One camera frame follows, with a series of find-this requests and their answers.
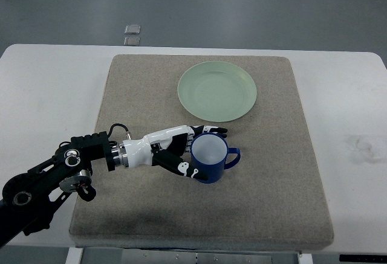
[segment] mug handle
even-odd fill
[[[236,154],[236,158],[233,161],[231,161],[229,163],[226,163],[224,165],[224,169],[230,169],[235,164],[237,164],[240,161],[240,159],[241,159],[241,151],[240,151],[239,148],[236,148],[236,147],[229,148],[229,154],[230,153],[235,153]]]

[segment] gray felt mat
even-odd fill
[[[120,122],[133,139],[206,122],[180,104],[177,84],[200,62],[246,70],[258,98],[229,129],[241,161],[214,184],[159,166],[108,172],[93,164],[97,196],[77,200],[70,234],[78,246],[202,250],[305,250],[333,241],[333,228],[293,71],[284,57],[119,55],[111,64],[96,131]],[[112,139],[121,141],[118,130]]]

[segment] gray floor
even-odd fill
[[[386,21],[387,0],[0,0],[0,55],[14,43],[123,45],[139,24],[140,46],[368,51],[386,64]],[[7,247],[0,263],[64,263],[42,251]]]

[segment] small square plate on floor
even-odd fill
[[[136,24],[127,25],[125,28],[125,34],[139,34],[140,26]]]
[[[137,47],[140,45],[139,37],[126,37],[123,45],[130,45],[132,47]]]

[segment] white table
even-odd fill
[[[334,243],[323,252],[387,252],[387,70],[373,53],[10,46],[0,58],[0,188],[49,159],[60,142],[93,133],[116,54],[287,57],[334,227]],[[11,243],[74,246],[68,227],[75,199],[60,208],[49,230]]]

